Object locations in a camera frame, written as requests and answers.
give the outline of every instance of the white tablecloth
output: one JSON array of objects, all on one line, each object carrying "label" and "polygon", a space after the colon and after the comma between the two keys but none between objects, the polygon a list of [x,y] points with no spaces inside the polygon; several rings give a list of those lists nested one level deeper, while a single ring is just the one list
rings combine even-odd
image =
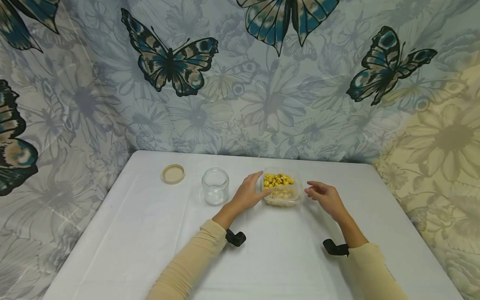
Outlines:
[{"label": "white tablecloth", "polygon": [[[161,171],[181,164],[185,179],[167,185]],[[219,207],[202,200],[201,178],[212,167],[230,178],[230,198],[245,176],[265,167],[297,171],[304,185],[337,187],[358,225],[382,248],[412,300],[461,300],[373,167],[362,164],[138,151],[88,225],[44,300],[141,300],[161,270]],[[299,208],[263,202],[231,227],[247,241],[228,245],[198,282],[194,300],[361,299],[344,258],[322,242],[343,243],[337,225],[314,201]]]}]

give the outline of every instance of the patterned backdrop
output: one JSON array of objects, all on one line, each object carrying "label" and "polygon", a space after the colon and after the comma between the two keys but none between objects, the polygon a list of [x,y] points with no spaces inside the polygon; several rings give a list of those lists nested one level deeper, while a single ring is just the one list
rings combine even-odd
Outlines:
[{"label": "patterned backdrop", "polygon": [[372,163],[480,300],[478,0],[0,0],[0,299],[137,149]]}]

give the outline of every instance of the beige jar lid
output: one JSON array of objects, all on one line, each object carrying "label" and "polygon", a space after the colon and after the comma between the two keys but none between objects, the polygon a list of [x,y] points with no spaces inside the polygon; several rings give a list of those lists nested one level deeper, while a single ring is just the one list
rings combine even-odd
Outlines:
[{"label": "beige jar lid", "polygon": [[185,170],[181,165],[169,165],[163,169],[162,179],[167,184],[177,184],[185,178]]}]

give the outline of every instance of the long sleeve shirt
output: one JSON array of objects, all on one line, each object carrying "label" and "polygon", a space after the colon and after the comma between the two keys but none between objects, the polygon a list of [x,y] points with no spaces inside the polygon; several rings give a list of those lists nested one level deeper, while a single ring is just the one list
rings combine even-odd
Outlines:
[{"label": "long sleeve shirt", "polygon": [[[207,220],[200,231],[183,247],[163,270],[146,300],[186,300],[195,282],[226,244],[226,231]],[[385,265],[385,258],[375,244],[350,249],[347,260],[367,300],[408,300]]]}]

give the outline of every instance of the glass jar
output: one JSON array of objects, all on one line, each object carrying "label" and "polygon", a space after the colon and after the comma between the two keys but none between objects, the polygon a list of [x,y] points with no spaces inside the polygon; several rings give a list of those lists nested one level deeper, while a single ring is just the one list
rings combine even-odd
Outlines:
[{"label": "glass jar", "polygon": [[228,200],[228,175],[220,168],[205,171],[202,177],[204,199],[210,205],[221,205]]}]

